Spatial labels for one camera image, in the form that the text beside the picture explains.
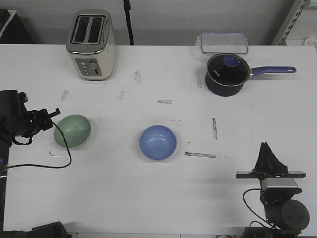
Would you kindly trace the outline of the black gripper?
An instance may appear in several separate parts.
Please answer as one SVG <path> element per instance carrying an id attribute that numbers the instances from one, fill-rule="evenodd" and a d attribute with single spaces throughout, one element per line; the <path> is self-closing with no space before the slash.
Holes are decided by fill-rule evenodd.
<path id="1" fill-rule="evenodd" d="M 295 180 L 305 177 L 306 173 L 301 171 L 289 172 L 288 167 L 277 159 L 266 142 L 261 143 L 259 156 L 252 171 L 238 171 L 236 173 L 237 179 L 258 179 L 260 183 L 266 178 L 293 178 Z"/>
<path id="2" fill-rule="evenodd" d="M 48 113 L 46 109 L 32 110 L 22 114 L 22 119 L 17 122 L 15 136 L 30 138 L 41 130 L 46 131 L 53 126 L 52 118 L 60 115 L 60 109 Z"/>

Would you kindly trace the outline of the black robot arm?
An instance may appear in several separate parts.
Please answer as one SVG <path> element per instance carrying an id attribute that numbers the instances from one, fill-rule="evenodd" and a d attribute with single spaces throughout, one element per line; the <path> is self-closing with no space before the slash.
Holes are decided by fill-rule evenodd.
<path id="1" fill-rule="evenodd" d="M 310 222 L 306 206 L 294 200 L 302 193 L 295 182 L 306 177 L 304 172 L 291 172 L 272 152 L 267 142 L 260 145 L 255 167 L 250 172 L 238 172 L 237 179 L 257 179 L 260 186 L 260 202 L 264 206 L 265 217 L 256 215 L 243 231 L 244 238 L 296 238 Z"/>
<path id="2" fill-rule="evenodd" d="M 47 109 L 28 111 L 24 92 L 2 90 L 0 92 L 0 230 L 3 230 L 6 175 L 9 150 L 12 144 L 29 145 L 33 136 L 41 130 L 53 127 L 52 118 L 60 114 L 57 108 L 48 113 Z"/>

